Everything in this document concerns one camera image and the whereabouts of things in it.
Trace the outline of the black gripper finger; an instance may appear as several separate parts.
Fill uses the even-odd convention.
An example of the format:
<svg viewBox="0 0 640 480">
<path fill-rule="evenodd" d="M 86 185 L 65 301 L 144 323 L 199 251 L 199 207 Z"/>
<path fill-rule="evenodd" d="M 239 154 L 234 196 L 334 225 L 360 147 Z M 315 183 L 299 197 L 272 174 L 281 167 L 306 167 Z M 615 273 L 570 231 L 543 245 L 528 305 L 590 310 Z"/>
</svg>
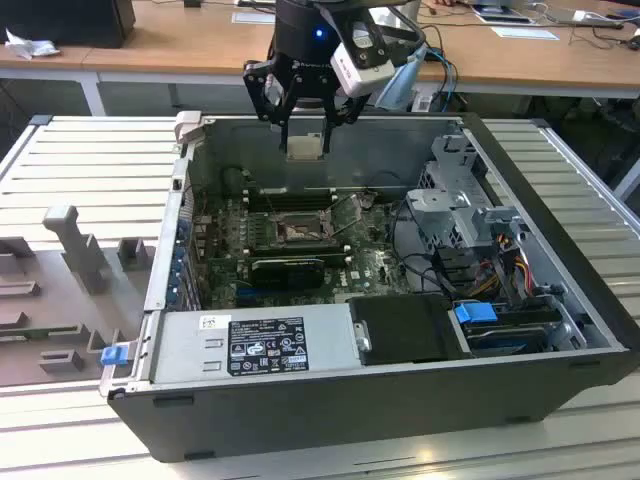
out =
<svg viewBox="0 0 640 480">
<path fill-rule="evenodd" d="M 243 81 L 258 119 L 280 128 L 279 149 L 287 151 L 288 123 L 293 104 L 287 91 L 284 91 L 285 96 L 277 103 L 272 102 L 268 96 L 268 80 L 276 78 L 277 66 L 277 59 L 263 62 L 249 60 L 244 65 Z"/>
<path fill-rule="evenodd" d="M 322 129 L 322 152 L 330 152 L 333 130 L 343 124 L 354 124 L 369 101 L 370 94 L 357 98 L 349 97 L 340 107 L 335 104 L 335 97 L 329 95 L 322 100 L 324 120 Z"/>
</svg>

